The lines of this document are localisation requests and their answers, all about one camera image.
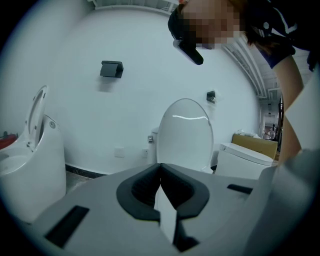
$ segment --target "smart toilet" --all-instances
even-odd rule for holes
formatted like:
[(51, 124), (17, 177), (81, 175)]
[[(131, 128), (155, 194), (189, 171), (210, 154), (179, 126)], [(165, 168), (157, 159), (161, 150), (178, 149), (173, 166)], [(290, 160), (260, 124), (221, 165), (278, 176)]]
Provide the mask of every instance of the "smart toilet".
[(32, 223), (66, 194), (63, 139), (58, 124), (44, 115), (49, 88), (35, 95), (24, 131), (0, 150), (0, 195), (7, 210)]
[(182, 98), (168, 107), (148, 137), (148, 164), (167, 163), (212, 174), (214, 134), (206, 111)]
[[(160, 126), (148, 136), (148, 164), (168, 163), (212, 174), (214, 135), (206, 111), (182, 98), (164, 113)], [(248, 148), (221, 143), (215, 174), (257, 180), (273, 159)]]

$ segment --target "red object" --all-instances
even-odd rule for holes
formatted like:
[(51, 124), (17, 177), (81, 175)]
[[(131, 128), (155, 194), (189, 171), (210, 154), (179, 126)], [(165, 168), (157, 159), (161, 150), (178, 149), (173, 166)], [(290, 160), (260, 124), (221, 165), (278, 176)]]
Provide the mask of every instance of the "red object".
[(17, 136), (15, 134), (10, 134), (6, 138), (0, 139), (0, 150), (8, 147), (12, 143), (17, 140)]

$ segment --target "white wall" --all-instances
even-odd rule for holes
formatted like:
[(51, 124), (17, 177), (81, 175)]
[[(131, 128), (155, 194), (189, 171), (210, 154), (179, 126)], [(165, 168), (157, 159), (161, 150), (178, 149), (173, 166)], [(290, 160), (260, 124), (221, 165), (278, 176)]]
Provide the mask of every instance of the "white wall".
[[(167, 22), (167, 16), (138, 10), (91, 12), (66, 38), (53, 65), (46, 67), (46, 79), (37, 84), (25, 74), (28, 90), (23, 91), (28, 97), (19, 94), (23, 102), (19, 106), (10, 100), (20, 84), (7, 78), (8, 99), (2, 105), (10, 108), (0, 120), (10, 122), (0, 131), (22, 130), (25, 109), (21, 107), (46, 83), (50, 86), (46, 113), (60, 124), (66, 162), (90, 171), (111, 174), (144, 165), (147, 136), (159, 126), (167, 107), (180, 98), (194, 99), (205, 108), (216, 150), (219, 143), (231, 142), (238, 129), (257, 133), (260, 106), (238, 66), (221, 50), (201, 50), (201, 66), (188, 61), (173, 47)], [(38, 66), (44, 64), (41, 56), (29, 58), (40, 61)], [(23, 59), (23, 64), (30, 61)], [(101, 61), (123, 62), (122, 78), (101, 77)], [(7, 77), (14, 76), (9, 72)], [(215, 108), (206, 101), (210, 89), (224, 98)], [(114, 147), (125, 147), (125, 158), (114, 157)]]
[(87, 0), (39, 0), (22, 18), (0, 56), (0, 135), (23, 130), (37, 90), (70, 31), (92, 10)]

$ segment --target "black slot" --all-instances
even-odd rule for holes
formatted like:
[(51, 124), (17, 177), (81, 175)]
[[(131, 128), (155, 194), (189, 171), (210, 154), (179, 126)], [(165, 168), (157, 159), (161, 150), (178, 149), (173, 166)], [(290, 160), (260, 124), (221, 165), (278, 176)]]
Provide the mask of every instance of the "black slot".
[(63, 248), (88, 212), (88, 208), (81, 206), (73, 207), (63, 217), (63, 219), (53, 227), (53, 229), (45, 236), (45, 238), (56, 246)]
[(241, 193), (245, 193), (245, 194), (248, 194), (248, 195), (250, 195), (252, 190), (253, 190), (253, 188), (251, 188), (251, 187), (239, 186), (239, 185), (235, 185), (235, 184), (230, 184), (226, 188), (230, 189), (230, 190), (238, 191), (238, 192), (241, 192)]

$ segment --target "toilet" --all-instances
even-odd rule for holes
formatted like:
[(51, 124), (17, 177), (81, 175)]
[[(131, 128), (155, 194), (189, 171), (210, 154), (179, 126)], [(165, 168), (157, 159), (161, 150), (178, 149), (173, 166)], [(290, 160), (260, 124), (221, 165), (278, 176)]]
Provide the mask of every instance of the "toilet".
[(169, 106), (148, 141), (148, 164), (174, 164), (213, 173), (212, 126), (206, 111), (192, 99), (182, 98)]
[(233, 143), (221, 143), (215, 175), (257, 180), (272, 165), (269, 156)]
[(63, 139), (58, 124), (44, 115), (48, 86), (35, 95), (24, 131), (0, 150), (0, 195), (8, 212), (32, 223), (66, 194)]

